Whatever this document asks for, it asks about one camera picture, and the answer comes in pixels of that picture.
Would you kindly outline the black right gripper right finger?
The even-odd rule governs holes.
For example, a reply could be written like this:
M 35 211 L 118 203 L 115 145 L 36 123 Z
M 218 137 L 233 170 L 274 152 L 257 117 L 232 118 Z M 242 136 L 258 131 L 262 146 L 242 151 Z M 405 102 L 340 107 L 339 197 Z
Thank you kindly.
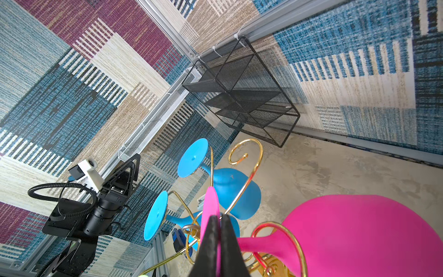
M 221 277 L 250 277 L 228 215 L 221 217 Z

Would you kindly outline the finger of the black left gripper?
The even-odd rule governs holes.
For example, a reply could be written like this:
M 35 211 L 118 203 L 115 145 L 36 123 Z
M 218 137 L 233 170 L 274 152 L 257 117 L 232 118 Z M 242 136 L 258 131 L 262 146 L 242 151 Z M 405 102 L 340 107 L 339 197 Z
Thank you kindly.
M 117 183 L 119 185 L 126 185 L 131 189 L 134 189 L 137 186 L 140 160 L 140 154 L 134 154 L 130 159 L 119 165 L 116 169 L 116 172 L 118 173 Z

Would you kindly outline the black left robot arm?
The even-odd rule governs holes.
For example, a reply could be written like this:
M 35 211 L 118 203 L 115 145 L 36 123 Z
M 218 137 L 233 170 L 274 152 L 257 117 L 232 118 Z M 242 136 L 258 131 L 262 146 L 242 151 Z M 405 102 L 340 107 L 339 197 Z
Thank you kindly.
M 114 226 L 122 227 L 114 218 L 127 207 L 136 190 L 133 184 L 138 179 L 140 159 L 139 154 L 133 155 L 107 178 L 97 172 L 93 159 L 85 159 L 69 169 L 67 182 L 41 184 L 28 190 L 28 196 L 33 199 L 57 204 L 42 232 L 69 242 L 39 270 L 39 277 L 79 277 L 85 272 L 94 261 L 99 237 L 110 235 Z M 37 193 L 49 188 L 78 189 L 90 199 L 83 203 L 61 195 L 50 197 Z

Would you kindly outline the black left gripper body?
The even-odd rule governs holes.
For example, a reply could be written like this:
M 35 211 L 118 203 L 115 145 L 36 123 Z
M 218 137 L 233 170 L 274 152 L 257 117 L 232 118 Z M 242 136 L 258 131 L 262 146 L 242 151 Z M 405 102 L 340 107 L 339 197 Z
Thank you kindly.
M 115 172 L 100 190 L 100 205 L 105 208 L 123 207 L 133 193 L 133 169 Z

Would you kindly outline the magenta wine glass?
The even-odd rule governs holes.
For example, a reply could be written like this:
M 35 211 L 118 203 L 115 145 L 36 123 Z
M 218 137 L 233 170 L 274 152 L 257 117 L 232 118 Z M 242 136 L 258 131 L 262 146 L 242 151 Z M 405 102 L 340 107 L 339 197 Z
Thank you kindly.
M 201 241 L 212 215 L 219 218 L 216 277 L 221 277 L 222 216 L 214 204 L 204 209 Z M 263 254 L 275 257 L 289 240 L 273 227 L 272 234 L 258 236 L 257 232 L 269 227 L 269 223 L 260 224 L 252 236 L 237 237 L 237 241 L 242 255 L 252 253 L 264 271 L 272 274 L 274 270 Z M 440 277 L 443 274 L 442 239 L 417 213 L 387 197 L 317 197 L 296 207 L 283 223 L 277 224 L 288 225 L 300 243 L 308 265 L 306 277 Z M 290 272 L 303 277 L 299 259 L 296 257 L 294 261 L 295 271 Z

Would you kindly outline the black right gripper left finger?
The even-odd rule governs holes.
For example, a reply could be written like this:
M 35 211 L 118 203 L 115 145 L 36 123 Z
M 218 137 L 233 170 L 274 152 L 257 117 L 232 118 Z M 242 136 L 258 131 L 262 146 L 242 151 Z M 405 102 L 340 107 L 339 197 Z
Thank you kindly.
M 215 277 L 217 275 L 219 218 L 212 215 L 208 219 L 207 227 L 189 277 Z

